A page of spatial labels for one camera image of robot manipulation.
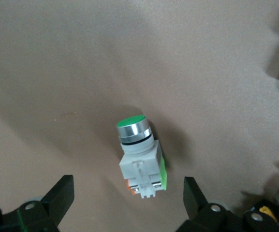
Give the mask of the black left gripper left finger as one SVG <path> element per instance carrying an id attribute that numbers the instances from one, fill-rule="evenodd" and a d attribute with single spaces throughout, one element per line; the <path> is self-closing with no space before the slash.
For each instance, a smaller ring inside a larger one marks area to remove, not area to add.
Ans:
<path id="1" fill-rule="evenodd" d="M 58 232 L 74 201 L 74 179 L 64 175 L 39 201 L 28 201 L 14 211 L 0 209 L 0 232 Z"/>

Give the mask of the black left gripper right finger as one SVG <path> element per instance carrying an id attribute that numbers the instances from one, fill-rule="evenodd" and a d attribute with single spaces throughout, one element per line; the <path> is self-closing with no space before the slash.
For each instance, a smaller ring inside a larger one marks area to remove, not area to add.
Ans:
<path id="1" fill-rule="evenodd" d="M 279 232 L 279 225 L 265 213 L 251 210 L 239 217 L 209 203 L 193 177 L 184 177 L 183 203 L 189 219 L 178 232 Z"/>

